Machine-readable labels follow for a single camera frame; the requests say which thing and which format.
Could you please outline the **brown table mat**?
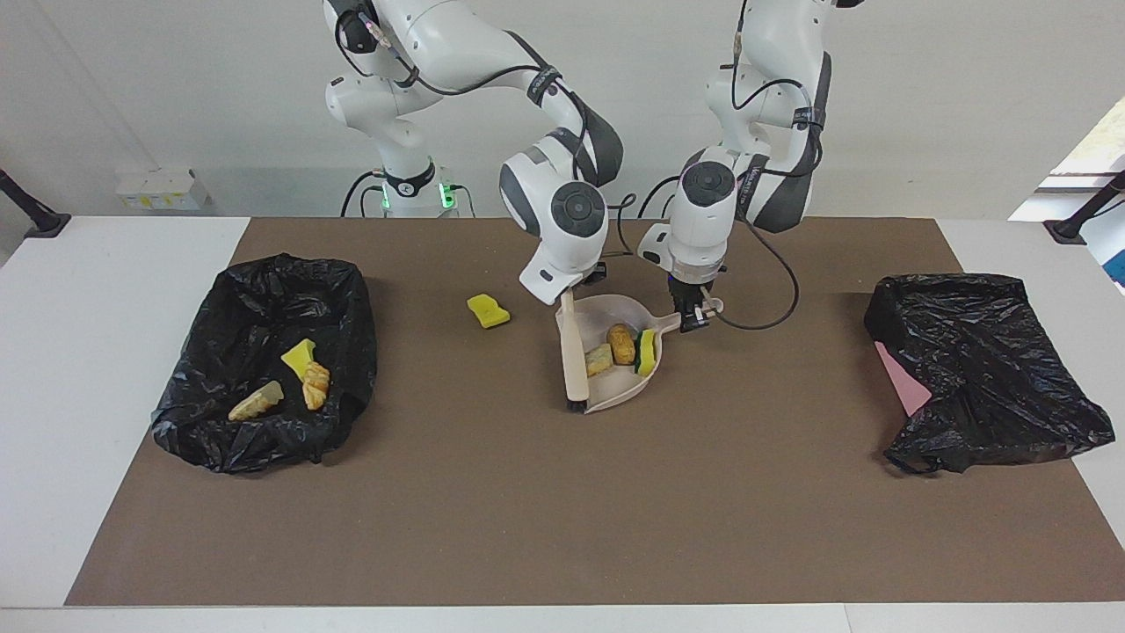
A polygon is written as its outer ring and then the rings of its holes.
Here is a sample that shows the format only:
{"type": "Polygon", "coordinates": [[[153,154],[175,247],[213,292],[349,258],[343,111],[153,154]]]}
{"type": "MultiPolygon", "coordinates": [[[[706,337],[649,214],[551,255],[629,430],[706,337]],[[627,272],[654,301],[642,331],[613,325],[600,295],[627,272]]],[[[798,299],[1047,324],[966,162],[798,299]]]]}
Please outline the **brown table mat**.
{"type": "Polygon", "coordinates": [[[795,316],[664,340],[651,385],[567,412],[554,311],[508,220],[256,219],[234,263],[360,268],[374,401],[320,465],[213,474],[146,438],[70,606],[1120,602],[1077,465],[909,477],[863,324],[885,275],[958,268],[935,221],[811,219],[795,316]],[[485,331],[466,300],[511,322],[485,331]]]}

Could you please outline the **orange striped foam chunk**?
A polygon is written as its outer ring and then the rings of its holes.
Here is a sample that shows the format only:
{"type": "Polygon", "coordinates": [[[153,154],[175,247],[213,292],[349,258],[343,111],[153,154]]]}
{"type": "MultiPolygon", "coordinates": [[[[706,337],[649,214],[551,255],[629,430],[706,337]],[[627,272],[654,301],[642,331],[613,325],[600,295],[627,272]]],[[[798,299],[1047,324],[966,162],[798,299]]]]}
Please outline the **orange striped foam chunk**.
{"type": "Polygon", "coordinates": [[[302,396],[309,412],[318,412],[326,403],[330,391],[330,370],[317,361],[307,364],[302,376],[302,396]]]}

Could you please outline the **beige hand brush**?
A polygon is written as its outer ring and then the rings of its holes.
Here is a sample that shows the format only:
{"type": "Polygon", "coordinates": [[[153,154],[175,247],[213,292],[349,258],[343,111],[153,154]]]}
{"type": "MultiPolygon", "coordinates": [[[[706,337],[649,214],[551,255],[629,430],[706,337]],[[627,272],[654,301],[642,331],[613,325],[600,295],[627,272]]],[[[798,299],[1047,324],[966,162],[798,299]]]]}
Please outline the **beige hand brush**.
{"type": "Polygon", "coordinates": [[[567,408],[570,412],[584,414],[588,406],[588,376],[586,376],[585,349],[583,349],[578,327],[573,289],[567,289],[560,296],[557,325],[567,408]]]}

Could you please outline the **pink plastic bin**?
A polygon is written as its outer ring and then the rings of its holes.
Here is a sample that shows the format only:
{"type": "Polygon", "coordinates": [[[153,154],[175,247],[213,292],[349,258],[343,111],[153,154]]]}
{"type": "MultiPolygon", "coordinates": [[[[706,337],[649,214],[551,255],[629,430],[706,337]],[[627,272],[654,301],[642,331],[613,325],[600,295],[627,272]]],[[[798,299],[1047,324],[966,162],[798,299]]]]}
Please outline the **pink plastic bin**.
{"type": "Polygon", "coordinates": [[[917,412],[920,412],[926,404],[932,401],[933,394],[929,391],[925,385],[916,380],[911,373],[904,369],[903,364],[900,364],[892,353],[889,352],[886,345],[883,342],[875,341],[875,350],[879,353],[880,360],[885,368],[885,372],[889,380],[892,381],[893,388],[896,388],[896,395],[899,397],[900,403],[904,408],[904,416],[914,416],[917,412]]]}

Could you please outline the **black plastic trash bag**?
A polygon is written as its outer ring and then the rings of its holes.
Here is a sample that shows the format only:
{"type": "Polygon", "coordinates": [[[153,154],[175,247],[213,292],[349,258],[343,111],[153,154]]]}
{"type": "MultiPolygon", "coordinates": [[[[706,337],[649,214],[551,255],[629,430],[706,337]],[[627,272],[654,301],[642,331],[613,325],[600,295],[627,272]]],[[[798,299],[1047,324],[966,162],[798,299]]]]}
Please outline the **black plastic trash bag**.
{"type": "Polygon", "coordinates": [[[884,449],[911,476],[1029,465],[1113,444],[1109,414],[1058,355],[1020,278],[889,275],[864,325],[928,389],[884,449]]]}
{"type": "Polygon", "coordinates": [[[318,463],[342,447],[374,396],[376,328],[358,266],[336,259],[262,257],[218,273],[152,416],[158,447],[208,471],[236,474],[318,463]],[[330,391],[309,412],[302,380],[280,356],[302,340],[330,370],[330,391]],[[233,406],[269,381],[284,400],[256,419],[233,406]]]}

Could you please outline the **pale green foam chunk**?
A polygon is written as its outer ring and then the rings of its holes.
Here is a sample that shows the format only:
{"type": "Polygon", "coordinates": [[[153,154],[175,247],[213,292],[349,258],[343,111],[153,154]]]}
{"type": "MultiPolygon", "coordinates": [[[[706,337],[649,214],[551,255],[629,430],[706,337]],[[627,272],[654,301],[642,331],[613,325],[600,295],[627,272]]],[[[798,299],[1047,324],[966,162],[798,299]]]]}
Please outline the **pale green foam chunk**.
{"type": "Polygon", "coordinates": [[[278,381],[269,381],[260,389],[250,394],[244,400],[233,406],[228,413],[230,422],[256,419],[264,416],[273,406],[284,400],[284,389],[278,381]]]}

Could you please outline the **beige plastic dustpan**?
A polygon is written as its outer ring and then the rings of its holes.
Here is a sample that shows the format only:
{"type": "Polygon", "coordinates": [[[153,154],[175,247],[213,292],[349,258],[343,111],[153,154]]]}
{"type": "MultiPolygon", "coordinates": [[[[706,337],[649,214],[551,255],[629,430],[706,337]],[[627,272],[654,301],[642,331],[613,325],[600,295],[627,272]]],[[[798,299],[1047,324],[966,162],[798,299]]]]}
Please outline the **beige plastic dustpan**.
{"type": "Polygon", "coordinates": [[[654,373],[642,378],[636,376],[634,365],[614,365],[604,373],[588,377],[590,394],[585,414],[610,409],[642,394],[662,364],[663,336],[680,329],[680,313],[655,316],[641,302],[620,293],[601,293],[575,300],[575,309],[585,353],[605,344],[608,328],[614,324],[629,324],[634,329],[634,340],[644,329],[657,332],[657,367],[654,373]]]}

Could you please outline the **white wall socket box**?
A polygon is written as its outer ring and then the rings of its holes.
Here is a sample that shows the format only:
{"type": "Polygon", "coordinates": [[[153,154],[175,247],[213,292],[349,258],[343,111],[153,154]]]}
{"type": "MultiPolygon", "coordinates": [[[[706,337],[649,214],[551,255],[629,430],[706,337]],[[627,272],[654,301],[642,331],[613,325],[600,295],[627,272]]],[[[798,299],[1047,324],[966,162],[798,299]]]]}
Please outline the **white wall socket box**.
{"type": "Polygon", "coordinates": [[[194,169],[158,169],[118,177],[115,192],[129,211],[201,212],[213,204],[194,169]]]}

